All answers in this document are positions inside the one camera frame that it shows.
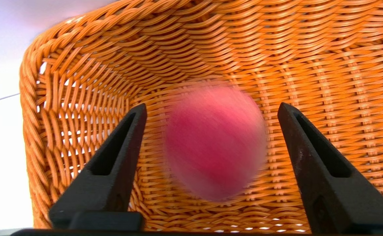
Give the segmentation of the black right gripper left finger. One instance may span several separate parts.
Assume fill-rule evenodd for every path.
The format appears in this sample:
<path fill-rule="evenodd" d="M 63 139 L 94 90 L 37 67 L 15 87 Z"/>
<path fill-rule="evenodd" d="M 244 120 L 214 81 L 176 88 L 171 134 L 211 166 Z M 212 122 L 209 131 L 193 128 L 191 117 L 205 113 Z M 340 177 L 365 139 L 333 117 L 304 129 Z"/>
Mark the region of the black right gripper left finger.
<path fill-rule="evenodd" d="M 53 228 L 84 211 L 127 211 L 146 120 L 145 104 L 130 109 L 50 208 Z"/>

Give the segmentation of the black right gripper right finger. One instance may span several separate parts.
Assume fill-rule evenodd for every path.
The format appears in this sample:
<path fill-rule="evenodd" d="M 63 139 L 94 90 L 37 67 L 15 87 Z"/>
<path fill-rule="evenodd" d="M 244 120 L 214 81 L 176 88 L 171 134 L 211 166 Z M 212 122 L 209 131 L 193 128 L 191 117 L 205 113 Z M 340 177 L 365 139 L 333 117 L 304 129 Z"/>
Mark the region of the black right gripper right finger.
<path fill-rule="evenodd" d="M 383 196 L 296 107 L 278 120 L 313 234 L 383 234 Z"/>

